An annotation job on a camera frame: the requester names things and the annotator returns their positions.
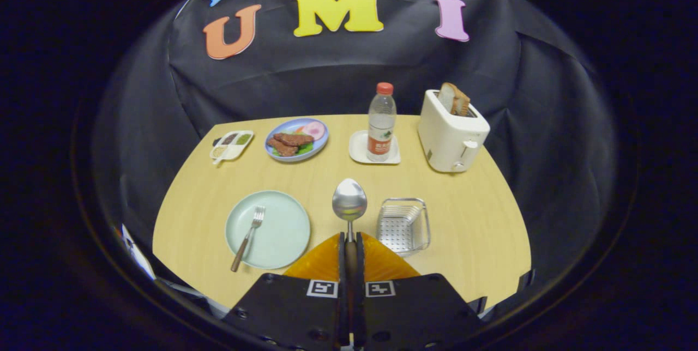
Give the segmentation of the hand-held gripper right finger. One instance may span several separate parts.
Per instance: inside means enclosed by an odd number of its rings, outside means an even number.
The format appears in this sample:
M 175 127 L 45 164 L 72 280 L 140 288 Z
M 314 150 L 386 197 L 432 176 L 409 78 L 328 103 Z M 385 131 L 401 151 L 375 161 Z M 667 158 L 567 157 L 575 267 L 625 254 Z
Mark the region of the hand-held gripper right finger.
M 357 234 L 352 336 L 358 350 L 466 350 L 485 299 L 467 302 L 439 273 L 421 275 L 368 234 Z

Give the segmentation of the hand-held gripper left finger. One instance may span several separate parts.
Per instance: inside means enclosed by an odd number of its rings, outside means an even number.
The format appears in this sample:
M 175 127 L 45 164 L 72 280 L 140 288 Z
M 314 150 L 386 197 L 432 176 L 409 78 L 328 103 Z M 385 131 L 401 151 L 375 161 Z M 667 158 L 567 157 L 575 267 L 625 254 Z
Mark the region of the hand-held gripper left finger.
M 351 344 L 344 232 L 329 240 L 338 281 L 264 273 L 229 310 L 225 324 L 286 350 L 339 350 Z

